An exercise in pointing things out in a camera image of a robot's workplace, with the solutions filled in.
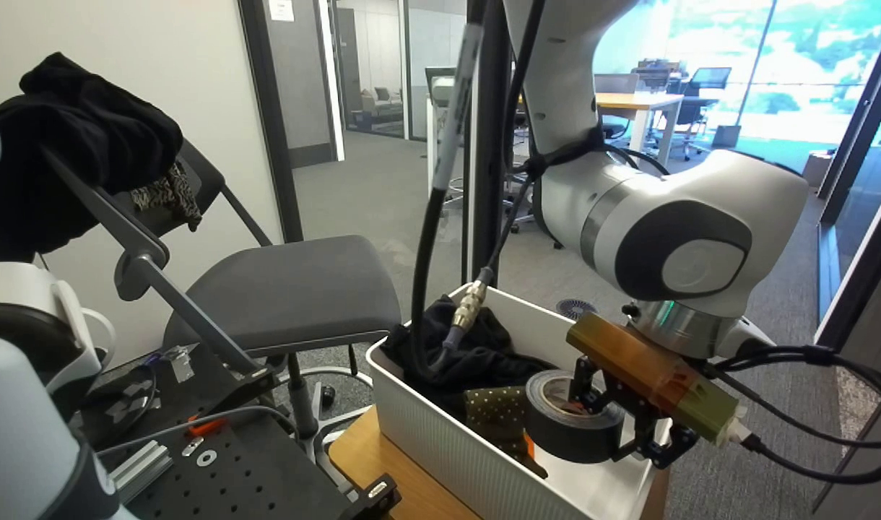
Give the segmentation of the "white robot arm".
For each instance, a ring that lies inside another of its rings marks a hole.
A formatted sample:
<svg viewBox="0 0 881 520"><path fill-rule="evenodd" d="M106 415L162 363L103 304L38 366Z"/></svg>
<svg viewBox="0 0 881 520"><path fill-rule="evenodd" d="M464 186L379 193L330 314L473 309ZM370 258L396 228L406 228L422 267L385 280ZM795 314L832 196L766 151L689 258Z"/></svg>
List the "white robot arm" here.
<svg viewBox="0 0 881 520"><path fill-rule="evenodd" d="M763 337L744 307L780 261L806 186L736 151L713 151L671 177L604 151L591 57L632 7L503 0L509 38L526 60L544 226L639 304L623 323L578 320L567 342L604 372L611 402L646 405L713 444L752 447L744 407L708 382L702 363Z"/></svg>

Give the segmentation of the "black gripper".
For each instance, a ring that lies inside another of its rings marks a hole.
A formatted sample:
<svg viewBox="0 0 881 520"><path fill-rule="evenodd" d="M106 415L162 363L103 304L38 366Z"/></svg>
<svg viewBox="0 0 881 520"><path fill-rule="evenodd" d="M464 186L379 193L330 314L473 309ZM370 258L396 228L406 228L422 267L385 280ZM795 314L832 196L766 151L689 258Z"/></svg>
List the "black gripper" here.
<svg viewBox="0 0 881 520"><path fill-rule="evenodd" d="M609 462L639 454L650 460L655 469L671 469L681 454L688 454L700 443L700 434L692 428L671 424L671 439L659 444L655 424L663 418L663 411L650 405L645 397L632 392L614 376L604 376L604 389L597 389L591 384L594 376L597 366L585 359L578 359L570 382L570 398L590 413L620 407L636 428L629 443L609 447Z"/></svg>

